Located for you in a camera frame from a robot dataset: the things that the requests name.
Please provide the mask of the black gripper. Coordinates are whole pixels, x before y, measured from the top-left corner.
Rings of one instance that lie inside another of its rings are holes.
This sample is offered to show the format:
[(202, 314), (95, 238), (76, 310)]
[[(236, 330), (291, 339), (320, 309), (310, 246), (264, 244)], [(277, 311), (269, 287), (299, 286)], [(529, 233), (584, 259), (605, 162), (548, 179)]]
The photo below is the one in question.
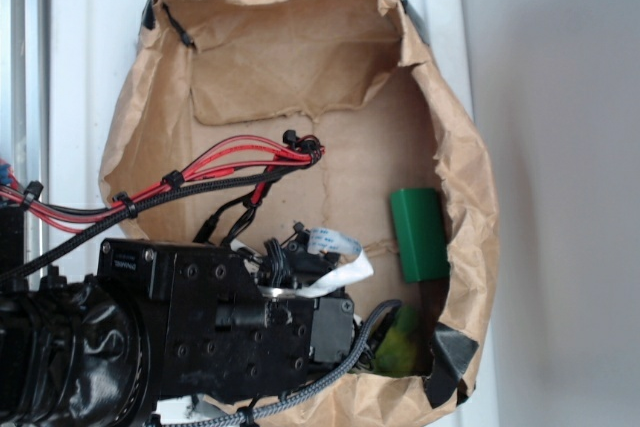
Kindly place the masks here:
[(135, 320), (150, 402), (206, 394), (223, 403), (280, 395), (349, 354), (354, 304), (343, 289), (306, 298), (335, 253), (299, 240), (266, 255), (204, 244), (106, 240), (98, 276)]

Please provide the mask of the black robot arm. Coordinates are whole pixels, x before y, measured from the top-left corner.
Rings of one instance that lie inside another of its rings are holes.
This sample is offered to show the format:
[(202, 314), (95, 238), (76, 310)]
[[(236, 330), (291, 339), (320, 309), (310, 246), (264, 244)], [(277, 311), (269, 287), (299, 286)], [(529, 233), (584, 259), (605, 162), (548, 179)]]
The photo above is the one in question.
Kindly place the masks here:
[(233, 404), (294, 391), (349, 353), (343, 289), (301, 295), (337, 263), (300, 243), (265, 256), (108, 239), (98, 270), (1, 295), (1, 418), (36, 426), (140, 426), (162, 400)]

